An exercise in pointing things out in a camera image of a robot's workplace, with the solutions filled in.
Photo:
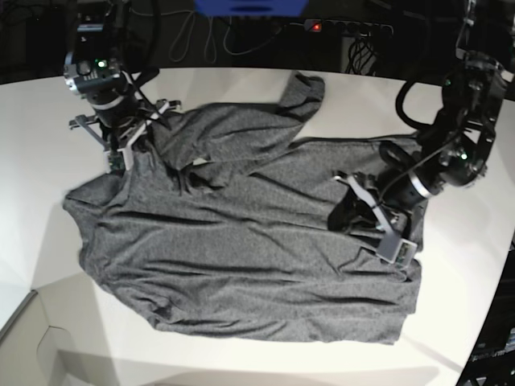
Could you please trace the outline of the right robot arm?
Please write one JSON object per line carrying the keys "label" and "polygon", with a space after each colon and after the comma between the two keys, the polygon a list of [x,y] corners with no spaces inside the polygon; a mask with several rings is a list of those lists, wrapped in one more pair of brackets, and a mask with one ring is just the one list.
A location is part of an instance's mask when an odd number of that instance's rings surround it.
{"label": "right robot arm", "polygon": [[164,122],[163,114],[141,90],[159,74],[150,62],[161,33],[160,5],[150,2],[150,42],[135,66],[126,60],[131,5],[131,1],[97,1],[79,6],[75,41],[64,60],[64,81],[94,114],[73,118],[69,129],[98,124],[103,131],[113,132],[135,123],[144,113],[156,113],[157,121]]}

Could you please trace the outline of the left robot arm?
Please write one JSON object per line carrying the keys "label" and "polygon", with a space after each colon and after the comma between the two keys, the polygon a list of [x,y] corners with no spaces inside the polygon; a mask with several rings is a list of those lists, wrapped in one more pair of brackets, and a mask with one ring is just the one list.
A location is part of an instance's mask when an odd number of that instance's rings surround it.
{"label": "left robot arm", "polygon": [[395,100],[396,113],[414,129],[420,151],[409,154],[382,141],[379,155],[387,167],[377,177],[336,174],[348,192],[329,215],[329,230],[385,231],[396,216],[409,216],[444,187],[466,187],[482,177],[509,88],[502,74],[514,71],[513,51],[514,3],[469,1],[455,44],[459,62],[444,79],[443,106],[434,122],[416,121],[404,110],[417,75],[404,83]]}

